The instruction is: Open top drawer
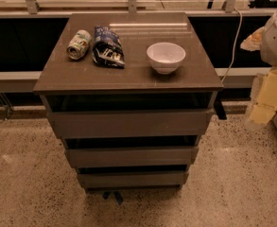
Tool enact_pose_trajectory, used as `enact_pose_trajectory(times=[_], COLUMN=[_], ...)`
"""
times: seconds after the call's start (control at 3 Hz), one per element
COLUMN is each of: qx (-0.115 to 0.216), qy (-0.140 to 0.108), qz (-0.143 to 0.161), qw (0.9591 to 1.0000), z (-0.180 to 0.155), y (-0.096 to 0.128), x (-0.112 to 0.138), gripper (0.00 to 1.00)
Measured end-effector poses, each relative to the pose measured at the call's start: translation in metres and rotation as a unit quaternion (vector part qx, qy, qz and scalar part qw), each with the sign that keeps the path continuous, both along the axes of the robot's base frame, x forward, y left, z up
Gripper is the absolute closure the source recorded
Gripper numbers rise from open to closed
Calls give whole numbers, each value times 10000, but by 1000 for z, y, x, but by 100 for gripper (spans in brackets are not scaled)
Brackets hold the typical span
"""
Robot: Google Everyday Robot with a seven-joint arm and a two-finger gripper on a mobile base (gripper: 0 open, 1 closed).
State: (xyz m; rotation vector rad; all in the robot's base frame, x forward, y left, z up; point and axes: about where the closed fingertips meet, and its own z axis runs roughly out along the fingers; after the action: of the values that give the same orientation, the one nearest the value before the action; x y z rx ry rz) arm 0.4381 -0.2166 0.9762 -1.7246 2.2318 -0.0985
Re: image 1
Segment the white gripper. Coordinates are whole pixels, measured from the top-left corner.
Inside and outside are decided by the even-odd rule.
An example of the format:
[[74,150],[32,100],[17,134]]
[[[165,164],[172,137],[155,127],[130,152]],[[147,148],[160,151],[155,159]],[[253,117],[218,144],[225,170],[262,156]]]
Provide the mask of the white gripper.
[[[240,45],[247,51],[260,49],[264,27],[256,29]],[[256,105],[250,105],[244,116],[244,126],[248,130],[263,129],[277,112],[277,69],[270,71],[261,86]]]

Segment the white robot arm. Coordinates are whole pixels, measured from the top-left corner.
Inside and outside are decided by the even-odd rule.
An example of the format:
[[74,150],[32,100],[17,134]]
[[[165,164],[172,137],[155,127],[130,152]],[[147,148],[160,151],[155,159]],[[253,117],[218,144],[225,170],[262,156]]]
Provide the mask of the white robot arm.
[[258,74],[254,78],[251,102],[245,112],[244,126],[250,131],[258,131],[277,113],[277,10],[240,47],[247,51],[259,50],[261,60],[271,66],[267,74]]

